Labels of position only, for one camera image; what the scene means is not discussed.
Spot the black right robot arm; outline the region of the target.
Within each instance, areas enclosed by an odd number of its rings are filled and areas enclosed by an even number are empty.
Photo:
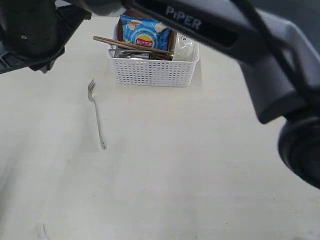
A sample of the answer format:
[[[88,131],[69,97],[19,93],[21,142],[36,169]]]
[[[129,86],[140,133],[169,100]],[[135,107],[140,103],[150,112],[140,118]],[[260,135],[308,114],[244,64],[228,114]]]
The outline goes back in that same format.
[[[0,71],[49,71],[92,14],[153,17],[236,60],[258,120],[286,118],[283,163],[320,186],[320,3],[317,0],[3,0]]]

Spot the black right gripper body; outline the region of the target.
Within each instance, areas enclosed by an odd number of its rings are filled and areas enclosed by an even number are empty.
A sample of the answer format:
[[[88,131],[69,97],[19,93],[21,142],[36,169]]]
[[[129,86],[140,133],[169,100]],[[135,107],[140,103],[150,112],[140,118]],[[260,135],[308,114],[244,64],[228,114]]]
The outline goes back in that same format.
[[[54,0],[0,2],[0,72],[30,68],[47,73],[84,20],[92,14]]]

